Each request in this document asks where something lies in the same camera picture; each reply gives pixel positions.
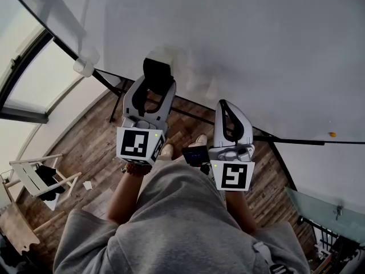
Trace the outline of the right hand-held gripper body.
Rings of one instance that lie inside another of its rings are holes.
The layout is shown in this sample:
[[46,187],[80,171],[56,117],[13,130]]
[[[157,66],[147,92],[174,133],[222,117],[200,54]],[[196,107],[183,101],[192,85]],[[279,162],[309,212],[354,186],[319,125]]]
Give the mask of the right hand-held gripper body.
[[253,176],[254,146],[239,144],[208,151],[212,174],[220,191],[247,191]]

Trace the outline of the wooden rod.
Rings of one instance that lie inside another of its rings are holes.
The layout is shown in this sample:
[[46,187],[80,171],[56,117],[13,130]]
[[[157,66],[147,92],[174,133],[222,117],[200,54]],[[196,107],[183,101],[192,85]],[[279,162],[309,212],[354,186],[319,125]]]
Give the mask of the wooden rod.
[[38,234],[40,233],[40,231],[44,230],[45,228],[47,228],[49,225],[54,224],[58,219],[60,219],[61,217],[63,217],[66,214],[65,211],[60,212],[59,214],[57,214],[56,216],[52,217],[50,220],[48,220],[47,222],[43,223],[42,225],[40,225],[39,227],[37,227],[36,229],[33,230],[33,233]]

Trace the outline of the person's right forearm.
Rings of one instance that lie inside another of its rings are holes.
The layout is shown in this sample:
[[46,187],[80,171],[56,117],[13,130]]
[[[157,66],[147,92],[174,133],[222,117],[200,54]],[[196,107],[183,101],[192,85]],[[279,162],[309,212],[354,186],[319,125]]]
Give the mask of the person's right forearm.
[[247,234],[257,230],[257,224],[248,206],[244,192],[226,191],[226,207],[240,228]]

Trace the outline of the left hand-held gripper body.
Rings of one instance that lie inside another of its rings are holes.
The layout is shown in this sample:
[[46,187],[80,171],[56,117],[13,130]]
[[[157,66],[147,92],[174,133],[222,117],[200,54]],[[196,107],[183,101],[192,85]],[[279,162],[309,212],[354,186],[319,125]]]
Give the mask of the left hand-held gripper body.
[[124,117],[117,128],[116,157],[128,163],[154,165],[165,143],[165,132],[144,120]]

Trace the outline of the frosted glass panel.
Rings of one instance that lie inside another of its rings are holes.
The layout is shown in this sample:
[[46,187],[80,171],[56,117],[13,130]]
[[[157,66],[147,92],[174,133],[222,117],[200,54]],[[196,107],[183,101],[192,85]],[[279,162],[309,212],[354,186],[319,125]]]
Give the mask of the frosted glass panel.
[[298,214],[359,244],[365,244],[365,215],[342,209],[342,216],[335,220],[337,205],[285,188]]

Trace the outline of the wooden board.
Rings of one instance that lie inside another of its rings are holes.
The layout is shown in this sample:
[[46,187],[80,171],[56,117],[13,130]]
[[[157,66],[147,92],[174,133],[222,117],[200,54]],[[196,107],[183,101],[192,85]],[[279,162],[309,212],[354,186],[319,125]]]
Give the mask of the wooden board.
[[0,229],[20,255],[23,251],[28,252],[30,245],[40,243],[15,203],[11,203],[1,213]]

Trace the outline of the black and white box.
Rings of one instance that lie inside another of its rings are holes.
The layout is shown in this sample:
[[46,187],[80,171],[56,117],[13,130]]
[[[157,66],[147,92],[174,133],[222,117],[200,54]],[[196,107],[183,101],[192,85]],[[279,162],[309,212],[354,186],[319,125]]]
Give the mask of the black and white box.
[[164,96],[175,82],[173,76],[173,56],[161,50],[151,51],[143,62],[143,72],[147,87],[155,94]]

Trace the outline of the black metal railing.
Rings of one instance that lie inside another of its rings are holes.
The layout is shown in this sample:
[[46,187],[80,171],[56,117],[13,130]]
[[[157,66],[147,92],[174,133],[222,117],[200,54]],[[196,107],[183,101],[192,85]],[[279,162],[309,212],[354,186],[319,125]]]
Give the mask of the black metal railing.
[[311,274],[365,273],[365,244],[346,237],[300,216],[297,224],[307,224],[313,231],[314,248],[309,252]]

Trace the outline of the grey hoodie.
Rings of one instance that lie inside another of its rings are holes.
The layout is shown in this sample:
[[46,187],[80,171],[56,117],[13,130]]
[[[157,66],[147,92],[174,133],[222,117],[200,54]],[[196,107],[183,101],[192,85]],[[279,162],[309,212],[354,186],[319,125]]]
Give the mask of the grey hoodie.
[[161,162],[144,177],[125,224],[73,209],[54,274],[310,274],[284,221],[244,232],[212,179],[193,167]]

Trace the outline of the person's left forearm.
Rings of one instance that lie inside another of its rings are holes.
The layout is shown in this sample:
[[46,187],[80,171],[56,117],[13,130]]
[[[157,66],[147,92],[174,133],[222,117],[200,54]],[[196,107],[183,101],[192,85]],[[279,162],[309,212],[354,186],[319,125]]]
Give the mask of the person's left forearm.
[[126,172],[112,195],[107,219],[119,225],[127,223],[136,210],[139,191],[147,174]]

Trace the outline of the black clothing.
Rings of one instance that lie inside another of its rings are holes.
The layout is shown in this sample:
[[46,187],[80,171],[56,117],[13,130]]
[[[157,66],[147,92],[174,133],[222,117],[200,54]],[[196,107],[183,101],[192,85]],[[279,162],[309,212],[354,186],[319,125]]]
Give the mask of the black clothing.
[[[38,168],[35,170],[35,172],[45,182],[45,184],[48,187],[51,185],[57,184],[57,181],[54,179],[54,176],[56,175],[56,169],[41,165],[41,166],[38,166]],[[56,198],[56,194],[62,194],[65,191],[66,190],[62,186],[60,186],[51,191],[48,191],[44,194],[39,195],[39,198],[42,201],[53,201]]]

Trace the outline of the black device with screen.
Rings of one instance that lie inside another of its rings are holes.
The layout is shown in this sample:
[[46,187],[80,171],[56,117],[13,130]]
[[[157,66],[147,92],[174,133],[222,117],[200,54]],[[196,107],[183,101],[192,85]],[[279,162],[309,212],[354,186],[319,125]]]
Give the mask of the black device with screen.
[[201,167],[210,162],[207,146],[184,147],[181,152],[192,167]]

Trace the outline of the white plastic corner holder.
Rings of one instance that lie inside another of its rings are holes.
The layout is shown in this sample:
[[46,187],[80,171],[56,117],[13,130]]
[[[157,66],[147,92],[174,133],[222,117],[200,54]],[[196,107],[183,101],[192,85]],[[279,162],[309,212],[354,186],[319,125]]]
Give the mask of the white plastic corner holder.
[[73,65],[73,70],[81,76],[89,78],[94,72],[94,66],[90,61],[78,58]]

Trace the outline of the white wooden chair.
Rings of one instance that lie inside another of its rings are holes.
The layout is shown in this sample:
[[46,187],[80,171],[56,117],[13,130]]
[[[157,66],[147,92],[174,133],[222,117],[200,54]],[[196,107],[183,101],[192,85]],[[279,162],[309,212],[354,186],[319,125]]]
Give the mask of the white wooden chair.
[[[39,198],[39,195],[62,186],[66,190],[64,193],[56,194],[56,198],[53,201],[43,201],[50,210],[54,211],[71,196],[76,183],[82,175],[81,172],[77,172],[69,177],[64,176],[57,169],[58,160],[62,157],[62,154],[56,154],[42,158],[15,160],[10,162],[10,166],[18,177],[18,180],[14,182],[14,184],[22,183],[28,193],[35,198]],[[54,179],[57,181],[57,184],[48,187],[38,176],[35,170],[41,165],[56,169]]]

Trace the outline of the black framed window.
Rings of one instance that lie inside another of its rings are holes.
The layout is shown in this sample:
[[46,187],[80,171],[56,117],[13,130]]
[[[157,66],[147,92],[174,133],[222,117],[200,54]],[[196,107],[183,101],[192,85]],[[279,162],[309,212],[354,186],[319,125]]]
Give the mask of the black framed window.
[[0,0],[0,119],[45,124],[83,79],[19,0]]

